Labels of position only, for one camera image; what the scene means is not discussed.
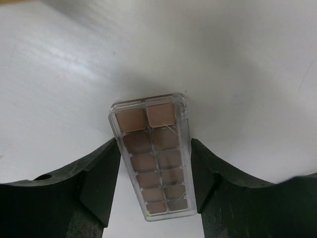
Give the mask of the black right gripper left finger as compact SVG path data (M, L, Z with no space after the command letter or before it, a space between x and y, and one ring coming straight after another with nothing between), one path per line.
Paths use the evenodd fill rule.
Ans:
M0 186L3 238L100 238L108 226L121 154L111 139L34 180Z

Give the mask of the long pink eyeshadow palette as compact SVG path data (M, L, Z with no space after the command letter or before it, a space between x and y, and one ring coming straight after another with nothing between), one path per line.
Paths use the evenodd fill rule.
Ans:
M184 95L117 102L111 106L108 119L145 220L195 215Z

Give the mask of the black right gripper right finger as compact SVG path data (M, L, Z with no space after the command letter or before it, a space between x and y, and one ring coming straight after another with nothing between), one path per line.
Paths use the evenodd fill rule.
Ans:
M197 139L191 166L207 238L314 238L317 176L271 183L234 167Z

